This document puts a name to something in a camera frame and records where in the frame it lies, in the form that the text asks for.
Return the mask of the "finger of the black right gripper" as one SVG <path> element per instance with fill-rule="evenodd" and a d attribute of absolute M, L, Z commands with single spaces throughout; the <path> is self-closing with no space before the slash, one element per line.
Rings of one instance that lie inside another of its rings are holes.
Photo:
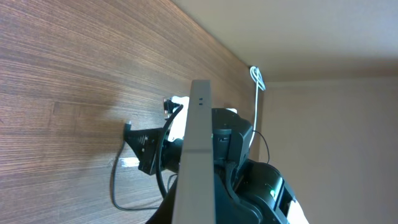
<path fill-rule="evenodd" d="M 132 130 L 125 127 L 123 139 L 139 160 L 138 169 L 145 174 L 155 174 L 155 155 L 162 128 Z"/>

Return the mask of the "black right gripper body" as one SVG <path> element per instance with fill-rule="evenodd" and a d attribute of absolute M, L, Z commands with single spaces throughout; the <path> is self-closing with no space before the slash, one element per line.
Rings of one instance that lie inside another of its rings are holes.
<path fill-rule="evenodd" d="M 161 128 L 153 129 L 151 131 L 151 143 L 149 144 L 150 149 L 150 169 L 149 174 L 155 174 L 155 153 L 157 149 L 157 143 L 159 142 Z M 183 139 L 175 139 L 173 141 L 164 140 L 162 145 L 162 155 L 160 160 L 161 170 L 170 170 L 174 173 L 179 171 L 180 157 L 182 154 Z"/>

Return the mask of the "Galaxy S25 smartphone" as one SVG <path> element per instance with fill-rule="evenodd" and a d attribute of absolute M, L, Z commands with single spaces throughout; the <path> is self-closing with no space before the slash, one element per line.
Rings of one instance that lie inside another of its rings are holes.
<path fill-rule="evenodd" d="M 172 224 L 215 222 L 211 85 L 209 80 L 194 80 L 187 110 Z"/>

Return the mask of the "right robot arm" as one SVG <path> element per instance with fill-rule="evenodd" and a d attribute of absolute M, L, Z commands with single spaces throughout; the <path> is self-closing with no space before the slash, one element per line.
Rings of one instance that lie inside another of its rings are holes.
<path fill-rule="evenodd" d="M 139 170 L 160 175 L 180 170 L 183 141 L 168 141 L 171 122 L 162 128 L 133 131 L 126 124 L 124 142 L 139 160 Z M 212 110 L 217 223 L 307 223 L 290 185 L 272 165 L 247 158 L 254 133 L 249 121 L 224 109 Z"/>

